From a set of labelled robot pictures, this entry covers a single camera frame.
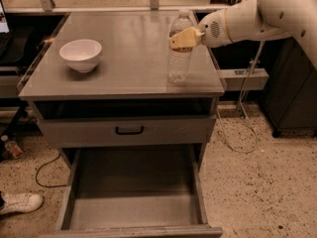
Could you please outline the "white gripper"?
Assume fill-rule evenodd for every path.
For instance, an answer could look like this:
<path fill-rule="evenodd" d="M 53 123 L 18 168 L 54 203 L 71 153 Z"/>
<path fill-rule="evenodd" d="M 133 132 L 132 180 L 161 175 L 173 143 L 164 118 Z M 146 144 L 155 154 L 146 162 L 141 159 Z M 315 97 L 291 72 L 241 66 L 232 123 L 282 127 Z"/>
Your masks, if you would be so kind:
<path fill-rule="evenodd" d="M 174 49 L 193 48 L 200 43 L 209 48 L 219 48 L 232 44 L 227 27 L 229 8 L 217 10 L 203 17 L 198 29 L 189 27 L 168 39 Z"/>

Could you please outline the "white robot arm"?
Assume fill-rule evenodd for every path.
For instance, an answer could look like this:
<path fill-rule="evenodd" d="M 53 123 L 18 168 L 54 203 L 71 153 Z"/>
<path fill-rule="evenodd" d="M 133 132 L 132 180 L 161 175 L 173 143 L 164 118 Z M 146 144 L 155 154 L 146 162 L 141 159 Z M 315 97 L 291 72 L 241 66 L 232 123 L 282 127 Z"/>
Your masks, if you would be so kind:
<path fill-rule="evenodd" d="M 317 66 L 317 0 L 242 0 L 172 35 L 172 49 L 219 48 L 240 41 L 292 37 Z"/>

